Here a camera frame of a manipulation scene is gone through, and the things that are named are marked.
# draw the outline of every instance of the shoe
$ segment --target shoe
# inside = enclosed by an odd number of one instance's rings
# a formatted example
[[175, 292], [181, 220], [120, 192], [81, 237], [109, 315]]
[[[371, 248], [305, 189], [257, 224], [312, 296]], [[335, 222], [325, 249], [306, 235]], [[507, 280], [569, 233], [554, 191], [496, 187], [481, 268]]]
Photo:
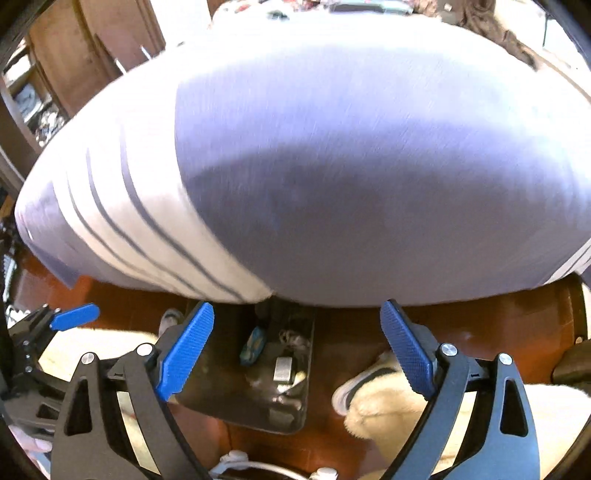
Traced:
[[168, 309], [160, 319], [160, 327], [158, 328], [158, 338], [162, 337], [164, 332], [170, 327], [180, 325], [184, 320], [184, 316], [177, 309]]
[[342, 417], [346, 416], [353, 397], [363, 385], [371, 382], [374, 378], [399, 372], [400, 370], [400, 364], [392, 350], [382, 353], [371, 367], [363, 370], [359, 375], [346, 381], [335, 390], [332, 396], [334, 411]]

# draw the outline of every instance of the wooden floor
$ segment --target wooden floor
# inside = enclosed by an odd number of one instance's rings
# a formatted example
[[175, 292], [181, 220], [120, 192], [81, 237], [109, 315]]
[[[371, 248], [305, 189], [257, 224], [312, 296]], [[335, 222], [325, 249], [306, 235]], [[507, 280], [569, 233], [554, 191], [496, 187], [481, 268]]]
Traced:
[[[93, 326], [156, 332], [170, 307], [185, 310], [187, 300], [167, 293], [124, 290], [81, 279], [73, 290], [61, 285], [33, 257], [20, 262], [13, 287], [15, 304], [33, 309], [43, 303], [68, 309], [96, 303], [101, 316]], [[583, 328], [584, 306], [576, 278], [490, 299], [436, 306], [409, 307], [409, 317], [428, 325], [440, 341], [464, 353], [492, 358], [510, 353], [526, 382], [549, 382], [563, 352]], [[333, 412], [333, 391], [368, 367], [387, 348], [377, 309], [321, 309], [316, 320], [306, 426], [292, 436], [279, 436], [227, 425], [181, 406], [177, 421], [197, 456], [213, 466], [230, 448], [253, 460], [312, 472], [321, 466], [339, 471], [341, 480], [384, 468], [371, 442], [353, 438]]]

